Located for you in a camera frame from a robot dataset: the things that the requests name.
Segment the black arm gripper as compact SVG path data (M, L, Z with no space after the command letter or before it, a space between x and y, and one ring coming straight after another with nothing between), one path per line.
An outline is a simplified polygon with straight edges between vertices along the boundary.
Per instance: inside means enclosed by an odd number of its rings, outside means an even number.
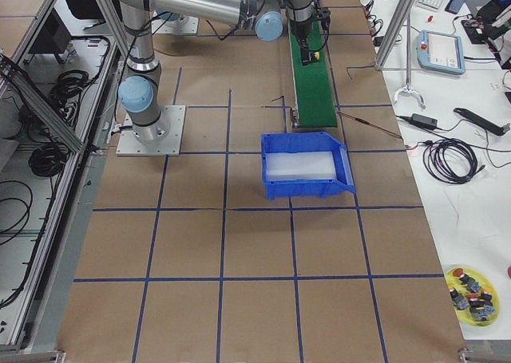
M291 33L299 44L302 66L307 66L311 63L311 51L307 39L312 30L312 23L313 18L303 21L291 20Z

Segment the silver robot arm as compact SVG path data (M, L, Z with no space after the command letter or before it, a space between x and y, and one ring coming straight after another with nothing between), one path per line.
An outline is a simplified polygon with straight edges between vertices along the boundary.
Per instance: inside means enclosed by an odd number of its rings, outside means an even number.
M309 49L313 0L117 0L123 57L116 143L137 155L257 152L299 105L291 45Z

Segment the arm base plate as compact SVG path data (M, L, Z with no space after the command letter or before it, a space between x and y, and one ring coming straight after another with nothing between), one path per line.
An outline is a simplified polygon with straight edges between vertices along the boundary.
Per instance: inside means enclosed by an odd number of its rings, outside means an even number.
M165 105L160 108L160 119L153 125L133 125L126 115L117 144L118 156L179 156L185 122L184 105Z
M198 18L165 12L153 21L152 32L173 36L195 36L198 25Z

